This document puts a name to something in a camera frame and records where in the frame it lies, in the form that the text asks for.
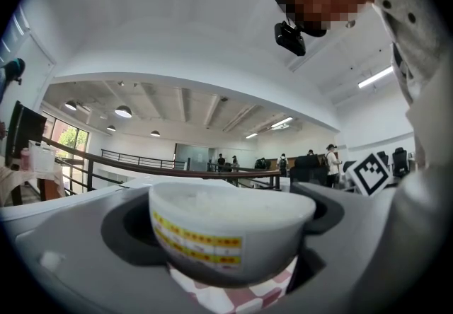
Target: railing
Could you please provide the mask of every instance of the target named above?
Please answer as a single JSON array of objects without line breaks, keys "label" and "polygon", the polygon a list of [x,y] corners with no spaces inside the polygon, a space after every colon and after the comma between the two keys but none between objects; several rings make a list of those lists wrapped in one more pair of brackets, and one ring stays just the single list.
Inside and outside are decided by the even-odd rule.
[{"label": "railing", "polygon": [[[73,178],[66,176],[68,180],[72,180],[76,184],[85,187],[88,191],[93,191],[95,188],[93,187],[93,178],[98,178],[100,180],[105,180],[107,182],[115,183],[116,185],[120,185],[121,182],[118,182],[116,180],[111,180],[110,178],[103,177],[101,175],[96,175],[93,173],[93,166],[94,163],[100,163],[103,165],[109,165],[110,167],[114,168],[119,168],[123,170],[130,170],[132,172],[137,172],[137,173],[144,173],[147,175],[165,175],[165,176],[170,176],[170,177],[188,177],[188,178],[203,178],[205,180],[226,180],[230,182],[231,184],[234,185],[242,185],[239,180],[241,179],[248,179],[250,180],[251,178],[269,178],[269,185],[266,187],[268,190],[279,190],[280,189],[280,171],[278,170],[271,170],[271,171],[265,171],[265,170],[254,170],[251,168],[238,168],[238,171],[236,172],[231,172],[231,173],[226,173],[226,172],[193,172],[189,170],[173,170],[173,169],[166,169],[166,168],[154,168],[154,167],[147,167],[144,165],[137,165],[137,164],[132,164],[132,163],[126,163],[122,161],[114,161],[113,159],[105,158],[105,157],[100,157],[96,156],[91,153],[86,153],[82,151],[78,151],[73,148],[69,148],[66,146],[63,146],[60,143],[57,143],[55,141],[51,141],[50,139],[47,138],[42,138],[42,140],[49,144],[50,146],[54,146],[55,148],[65,151],[69,154],[72,154],[77,157],[81,157],[85,161],[87,161],[87,169],[83,169],[80,167],[76,167],[74,164],[71,164],[68,161],[63,161],[62,159],[56,158],[56,162],[62,165],[67,165],[71,167],[72,169],[78,170],[82,173],[86,174],[86,183],[75,181]],[[65,188],[65,190],[69,194],[76,194],[72,190],[68,190]]]},{"label": "railing", "polygon": [[190,167],[190,163],[186,165],[181,161],[167,161],[165,159],[155,159],[147,157],[132,156],[130,154],[118,153],[102,149],[101,156],[104,158],[112,159],[118,162],[131,163],[136,165],[145,165],[146,167],[165,168],[174,170],[185,170]]}]

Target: fluorescent light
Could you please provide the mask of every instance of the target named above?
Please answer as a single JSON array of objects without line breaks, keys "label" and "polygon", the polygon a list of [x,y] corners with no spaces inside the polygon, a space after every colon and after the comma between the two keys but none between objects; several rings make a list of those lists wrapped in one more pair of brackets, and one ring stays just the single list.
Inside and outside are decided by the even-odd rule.
[{"label": "fluorescent light", "polygon": [[275,128],[275,127],[278,127],[279,125],[282,125],[286,122],[289,122],[292,120],[292,117],[289,117],[289,118],[286,118],[285,120],[282,120],[281,122],[278,122],[278,123],[275,123],[274,125],[271,125],[270,127],[271,128]]},{"label": "fluorescent light", "polygon": [[281,124],[278,127],[272,128],[272,130],[282,130],[282,129],[286,129],[286,128],[289,128],[288,124]]},{"label": "fluorescent light", "polygon": [[11,52],[11,50],[8,47],[8,45],[3,41],[3,39],[1,39],[1,41],[3,42],[3,45],[8,50],[8,52]]},{"label": "fluorescent light", "polygon": [[367,86],[371,83],[374,83],[376,80],[379,80],[383,76],[389,75],[390,73],[394,72],[394,68],[391,66],[388,67],[387,69],[381,71],[380,73],[377,73],[376,75],[373,75],[371,78],[368,78],[367,80],[364,80],[362,83],[359,83],[359,88],[362,89],[364,86]]},{"label": "fluorescent light", "polygon": [[16,15],[13,15],[13,20],[14,23],[16,24],[17,29],[19,30],[19,33],[23,36],[23,30],[21,26],[19,25],[19,22],[17,21]]}]

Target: monitor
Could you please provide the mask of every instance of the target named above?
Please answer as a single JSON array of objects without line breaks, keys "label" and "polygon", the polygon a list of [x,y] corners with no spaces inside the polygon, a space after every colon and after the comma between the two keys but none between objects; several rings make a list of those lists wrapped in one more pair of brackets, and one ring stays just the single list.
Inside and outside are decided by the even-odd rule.
[{"label": "monitor", "polygon": [[20,158],[28,141],[42,141],[47,118],[24,107],[16,101],[6,138],[5,165],[10,166],[13,158]]},{"label": "monitor", "polygon": [[319,167],[318,155],[314,154],[312,156],[300,156],[297,157],[294,161],[294,166],[296,168],[316,168]]}]

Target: wooden handrail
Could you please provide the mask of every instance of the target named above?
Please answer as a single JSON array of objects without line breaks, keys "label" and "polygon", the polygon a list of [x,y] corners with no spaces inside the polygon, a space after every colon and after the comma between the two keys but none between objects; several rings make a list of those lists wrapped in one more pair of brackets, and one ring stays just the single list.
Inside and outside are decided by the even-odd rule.
[{"label": "wooden handrail", "polygon": [[78,151],[77,149],[69,148],[66,147],[60,143],[57,143],[56,141],[52,141],[48,138],[42,138],[42,140],[49,144],[50,146],[53,146],[57,149],[60,149],[62,151],[65,151],[67,153],[73,154],[78,157],[82,157],[88,161],[94,162],[94,163],[100,163],[104,165],[109,165],[110,167],[115,167],[123,170],[131,170],[132,172],[138,172],[138,173],[144,173],[148,175],[165,175],[165,176],[171,176],[171,177],[190,177],[190,178],[203,178],[203,179],[210,179],[210,180],[222,180],[224,178],[227,179],[235,179],[235,178],[266,178],[266,177],[271,177],[274,178],[276,177],[277,179],[280,177],[280,171],[279,170],[270,170],[270,171],[253,171],[253,172],[231,172],[231,173],[225,173],[225,172],[193,172],[189,170],[171,170],[171,169],[165,169],[165,168],[152,168],[152,167],[146,167],[142,165],[135,165],[131,163],[123,163],[120,161],[114,161],[112,159],[108,158],[103,158],[100,156],[96,156],[91,153],[86,153],[83,151]]},{"label": "wooden handrail", "polygon": [[220,167],[220,168],[225,168],[225,169],[230,169],[230,170],[242,170],[243,172],[265,172],[265,170],[260,169],[260,168],[245,168],[245,167],[233,167],[232,165],[220,165],[216,163],[208,163],[210,165],[213,165],[214,167]]}]

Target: yellow label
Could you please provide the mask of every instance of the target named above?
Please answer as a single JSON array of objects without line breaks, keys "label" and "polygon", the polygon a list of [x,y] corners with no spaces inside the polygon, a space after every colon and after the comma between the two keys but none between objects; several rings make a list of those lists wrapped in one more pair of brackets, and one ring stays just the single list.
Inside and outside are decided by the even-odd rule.
[{"label": "yellow label", "polygon": [[216,256],[215,262],[219,264],[241,264],[239,256]]},{"label": "yellow label", "polygon": [[242,239],[216,237],[214,246],[222,246],[223,248],[240,248],[242,246]]},{"label": "yellow label", "polygon": [[205,235],[203,233],[196,233],[193,231],[186,230],[180,226],[171,223],[164,217],[159,215],[156,211],[153,211],[154,219],[162,225],[162,227],[175,233],[176,235],[192,241],[194,243],[200,243],[208,246],[219,246],[222,248],[241,248],[242,238],[241,237],[217,237],[212,235]]},{"label": "yellow label", "polygon": [[157,227],[155,227],[154,230],[156,231],[157,235],[159,235],[159,237],[162,240],[164,240],[169,245],[171,244],[171,240],[169,238],[167,238]]}]

